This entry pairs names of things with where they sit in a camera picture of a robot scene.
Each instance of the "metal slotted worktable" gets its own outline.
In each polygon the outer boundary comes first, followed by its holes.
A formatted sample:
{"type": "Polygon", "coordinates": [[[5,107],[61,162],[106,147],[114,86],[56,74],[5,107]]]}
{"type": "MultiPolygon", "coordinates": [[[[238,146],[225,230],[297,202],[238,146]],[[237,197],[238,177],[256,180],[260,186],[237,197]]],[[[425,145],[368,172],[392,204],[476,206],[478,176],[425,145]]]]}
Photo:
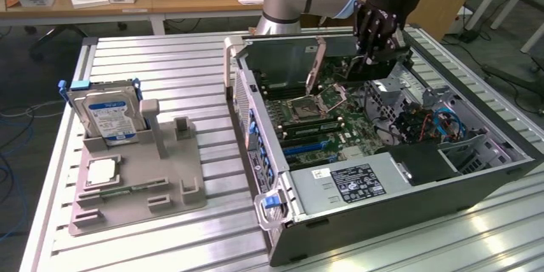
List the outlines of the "metal slotted worktable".
{"type": "MultiPolygon", "coordinates": [[[[408,33],[522,136],[544,151],[542,130],[474,78],[422,31],[408,33]]],[[[208,205],[101,233],[70,237],[82,127],[66,107],[21,271],[497,271],[544,267],[544,167],[468,211],[272,268],[253,212],[222,86],[226,36],[245,32],[104,38],[81,48],[74,79],[137,77],[160,100],[161,122],[186,115],[197,129],[208,205]]],[[[426,63],[413,69],[442,82],[426,63]]]]}

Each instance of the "blue pcie slot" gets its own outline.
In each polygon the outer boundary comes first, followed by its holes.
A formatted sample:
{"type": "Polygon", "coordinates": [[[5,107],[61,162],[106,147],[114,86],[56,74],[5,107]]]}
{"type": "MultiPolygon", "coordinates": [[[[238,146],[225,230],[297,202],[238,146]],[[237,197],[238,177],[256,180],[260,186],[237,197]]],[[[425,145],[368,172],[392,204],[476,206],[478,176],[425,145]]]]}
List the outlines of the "blue pcie slot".
{"type": "Polygon", "coordinates": [[[293,155],[293,154],[298,154],[298,153],[304,153],[309,151],[322,150],[328,143],[329,141],[326,140],[326,141],[321,141],[320,143],[314,143],[313,145],[306,145],[306,146],[301,146],[297,148],[286,148],[282,150],[282,154],[293,155]]]}

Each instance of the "robotic arm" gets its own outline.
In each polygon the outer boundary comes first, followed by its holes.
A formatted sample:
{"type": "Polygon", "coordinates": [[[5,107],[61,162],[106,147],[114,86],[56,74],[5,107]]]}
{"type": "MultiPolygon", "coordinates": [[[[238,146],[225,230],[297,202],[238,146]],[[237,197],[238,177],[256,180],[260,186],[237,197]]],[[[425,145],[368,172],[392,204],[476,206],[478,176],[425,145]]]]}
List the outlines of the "robotic arm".
{"type": "Polygon", "coordinates": [[[345,79],[386,78],[396,62],[409,51],[400,31],[417,3],[418,0],[264,0],[257,34],[298,32],[302,13],[346,18],[354,10],[357,56],[349,63],[345,79]]]}

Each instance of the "hard drive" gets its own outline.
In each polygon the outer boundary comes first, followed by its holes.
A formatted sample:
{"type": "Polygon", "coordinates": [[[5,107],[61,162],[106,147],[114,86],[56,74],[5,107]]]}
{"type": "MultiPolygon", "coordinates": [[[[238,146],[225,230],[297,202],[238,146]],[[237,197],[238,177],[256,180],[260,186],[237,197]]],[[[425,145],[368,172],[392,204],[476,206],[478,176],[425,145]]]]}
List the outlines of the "hard drive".
{"type": "Polygon", "coordinates": [[[68,100],[85,128],[86,137],[102,137],[109,146],[137,141],[136,132],[146,129],[140,113],[140,81],[58,84],[60,94],[68,100]]]}

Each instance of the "blue hard drive label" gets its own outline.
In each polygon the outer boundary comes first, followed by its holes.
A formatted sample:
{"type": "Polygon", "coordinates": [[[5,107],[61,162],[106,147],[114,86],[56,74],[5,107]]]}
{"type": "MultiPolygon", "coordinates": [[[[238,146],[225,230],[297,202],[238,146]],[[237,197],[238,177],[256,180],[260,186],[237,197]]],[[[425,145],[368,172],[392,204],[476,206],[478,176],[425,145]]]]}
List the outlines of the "blue hard drive label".
{"type": "Polygon", "coordinates": [[[88,109],[100,134],[106,140],[125,140],[134,137],[136,128],[132,118],[125,114],[128,110],[125,101],[90,104],[88,109]]]}
{"type": "Polygon", "coordinates": [[[385,194],[384,186],[368,164],[330,171],[330,176],[346,203],[385,194]]]}

